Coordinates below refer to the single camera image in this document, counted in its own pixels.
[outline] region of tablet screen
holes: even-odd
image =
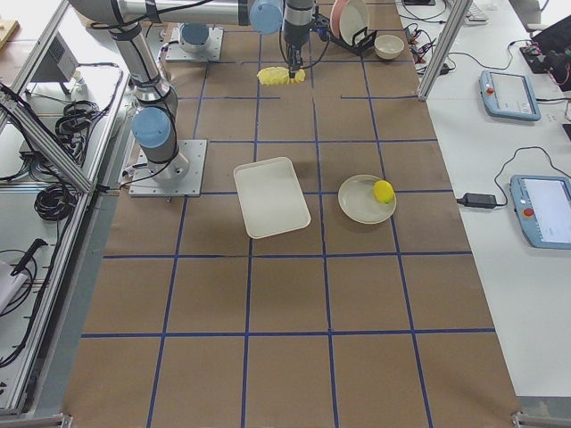
[[[490,73],[490,75],[500,111],[535,113],[529,102],[525,79],[522,76],[500,73]]]
[[[546,243],[571,243],[571,197],[560,180],[524,178],[537,225]]]

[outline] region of yellow ball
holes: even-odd
[[[393,186],[384,180],[378,180],[373,185],[373,194],[379,202],[391,203],[394,199]]]

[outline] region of square white plate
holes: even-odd
[[[291,232],[311,222],[294,165],[288,158],[240,165],[234,169],[234,181],[251,238]]]

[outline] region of dish rack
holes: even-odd
[[[315,13],[313,15],[313,30],[319,35],[319,38],[323,41],[331,41],[336,45],[341,46],[343,49],[349,52],[362,56],[367,49],[375,45],[375,38],[377,37],[377,31],[368,32],[368,27],[360,29],[352,36],[352,43],[349,45],[347,42],[342,40],[340,37],[336,37],[329,26],[329,18],[327,16],[319,13],[319,7],[316,7]]]

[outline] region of white table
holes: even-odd
[[[565,15],[559,12],[561,18],[571,14],[571,4],[552,1],[548,8],[568,9]],[[489,15],[489,23],[463,26],[452,51],[503,67],[509,59],[508,43],[528,35],[508,0],[476,3]],[[434,14],[434,8],[426,6],[409,9],[418,16]],[[439,24],[418,25],[431,36],[442,29]],[[507,72],[530,75],[537,97],[563,96],[547,75],[531,74],[517,49],[521,45],[512,46],[514,60]],[[535,123],[494,119],[485,112],[477,85],[483,68],[466,56],[452,59],[457,69],[437,79],[427,104],[457,197],[494,193],[502,202],[493,178],[522,146],[540,145],[556,166],[571,173],[571,141],[561,127],[567,122],[565,103],[541,104],[542,119]],[[509,198],[508,182],[515,174],[559,175],[540,151],[520,152],[499,179]],[[532,248],[511,201],[495,210],[460,207],[460,214],[516,394],[571,397],[571,251]]]

